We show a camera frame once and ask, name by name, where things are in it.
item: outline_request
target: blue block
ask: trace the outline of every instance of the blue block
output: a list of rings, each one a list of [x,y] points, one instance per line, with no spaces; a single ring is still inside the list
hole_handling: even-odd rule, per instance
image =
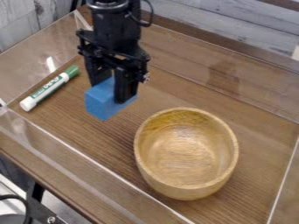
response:
[[[133,96],[125,103],[115,103],[115,78],[111,77],[85,92],[87,111],[101,121],[105,121],[135,99]]]

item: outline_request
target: bolt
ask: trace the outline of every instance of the bolt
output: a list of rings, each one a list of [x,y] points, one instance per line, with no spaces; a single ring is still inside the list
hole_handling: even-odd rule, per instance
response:
[[[55,221],[56,221],[55,217],[49,217],[49,218],[48,218],[48,223],[49,223],[49,224],[55,223]]]

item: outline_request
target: wooden bowl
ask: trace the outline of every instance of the wooden bowl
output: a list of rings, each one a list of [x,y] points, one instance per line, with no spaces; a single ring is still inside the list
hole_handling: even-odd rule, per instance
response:
[[[230,126],[195,108],[172,108],[152,115],[135,134],[135,160],[148,185],[177,200],[215,193],[239,160]]]

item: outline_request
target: green marker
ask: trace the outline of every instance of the green marker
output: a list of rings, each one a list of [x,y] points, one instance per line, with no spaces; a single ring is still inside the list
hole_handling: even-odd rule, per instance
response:
[[[48,97],[68,81],[79,74],[77,66],[71,66],[64,73],[56,76],[40,89],[20,101],[20,106],[24,111],[29,111],[37,103]]]

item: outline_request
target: bowl rim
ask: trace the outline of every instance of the bowl rim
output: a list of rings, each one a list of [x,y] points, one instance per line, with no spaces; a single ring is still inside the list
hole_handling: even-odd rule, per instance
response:
[[[224,128],[225,130],[228,131],[228,135],[231,137],[231,141],[232,141],[232,147],[234,147],[234,153],[232,153],[232,161],[228,165],[228,168],[227,170],[221,173],[221,175],[219,177],[216,177],[215,179],[212,179],[211,181],[208,181],[207,183],[201,183],[201,184],[197,184],[197,185],[187,185],[184,187],[179,187],[179,186],[175,186],[175,185],[169,185],[167,182],[164,182],[155,174],[153,172],[151,171],[151,169],[147,167],[145,163],[144,163],[144,160],[141,159],[140,157],[140,153],[139,153],[139,146],[137,146],[137,143],[140,141],[140,134],[141,134],[141,131],[145,127],[145,125],[157,117],[160,116],[161,114],[165,114],[168,112],[172,112],[172,111],[180,111],[180,110],[187,110],[187,111],[192,111],[192,112],[196,112],[196,113],[200,113],[200,114],[204,114],[205,116],[208,116],[211,119],[213,119]],[[180,108],[168,108],[165,110],[161,110],[159,111],[157,113],[155,113],[153,115],[151,115],[143,122],[143,124],[140,125],[136,133],[135,133],[135,160],[137,162],[137,164],[141,166],[143,170],[145,171],[145,173],[157,181],[160,182],[161,184],[172,187],[172,188],[176,188],[176,189],[201,189],[201,188],[205,188],[205,187],[209,187],[209,186],[215,186],[219,182],[221,182],[227,177],[230,177],[231,173],[234,172],[234,169],[236,167],[236,164],[238,164],[238,161],[239,161],[239,141],[238,141],[238,138],[235,136],[235,133],[234,131],[231,130],[230,126],[227,125],[225,122],[221,121],[221,119],[219,119],[213,114],[211,114],[209,112],[201,110],[201,109],[197,109],[197,108],[184,108],[184,107],[180,107]]]

